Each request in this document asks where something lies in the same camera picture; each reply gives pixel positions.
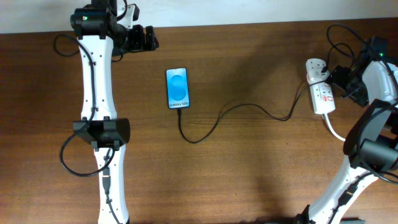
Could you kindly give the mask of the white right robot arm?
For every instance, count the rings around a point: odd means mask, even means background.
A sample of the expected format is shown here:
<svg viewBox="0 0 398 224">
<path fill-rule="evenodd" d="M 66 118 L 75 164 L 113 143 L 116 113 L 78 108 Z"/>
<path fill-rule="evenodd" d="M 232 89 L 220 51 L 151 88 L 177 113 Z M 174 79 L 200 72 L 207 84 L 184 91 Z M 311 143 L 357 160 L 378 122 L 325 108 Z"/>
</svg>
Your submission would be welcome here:
<svg viewBox="0 0 398 224">
<path fill-rule="evenodd" d="M 349 54 L 350 67 L 338 65 L 332 72 L 322 59 L 307 60 L 313 107 L 327 124 L 327 114 L 335 109 L 332 85 L 366 110 L 342 139 L 343 163 L 331 184 L 294 223 L 339 223 L 372 183 L 397 183 L 397 60 L 385 55 L 386 45 L 386 39 L 371 37 L 357 56 Z"/>
</svg>

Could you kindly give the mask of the blue Samsung smartphone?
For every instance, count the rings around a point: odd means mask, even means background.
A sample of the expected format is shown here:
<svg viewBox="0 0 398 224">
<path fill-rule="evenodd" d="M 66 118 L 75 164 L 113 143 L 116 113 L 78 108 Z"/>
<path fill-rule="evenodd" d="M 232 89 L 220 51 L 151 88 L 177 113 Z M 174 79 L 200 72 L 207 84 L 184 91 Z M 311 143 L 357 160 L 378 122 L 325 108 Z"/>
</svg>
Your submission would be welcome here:
<svg viewBox="0 0 398 224">
<path fill-rule="evenodd" d="M 188 108 L 190 95 L 186 68 L 166 70 L 168 107 L 171 110 Z"/>
</svg>

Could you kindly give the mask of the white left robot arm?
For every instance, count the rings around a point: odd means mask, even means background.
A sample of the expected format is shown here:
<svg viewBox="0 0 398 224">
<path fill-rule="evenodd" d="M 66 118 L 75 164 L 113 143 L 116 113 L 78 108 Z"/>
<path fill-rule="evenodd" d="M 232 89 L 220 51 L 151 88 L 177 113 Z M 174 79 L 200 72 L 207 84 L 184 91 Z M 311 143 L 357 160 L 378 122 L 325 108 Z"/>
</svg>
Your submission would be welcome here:
<svg viewBox="0 0 398 224">
<path fill-rule="evenodd" d="M 129 223 L 124 196 L 124 155 L 130 140 L 130 122 L 119 118 L 113 100 L 112 57 L 155 50 L 154 28 L 136 25 L 135 4 L 94 3 L 76 9 L 70 18 L 80 49 L 84 102 L 73 130 L 93 149 L 99 178 L 98 223 Z"/>
</svg>

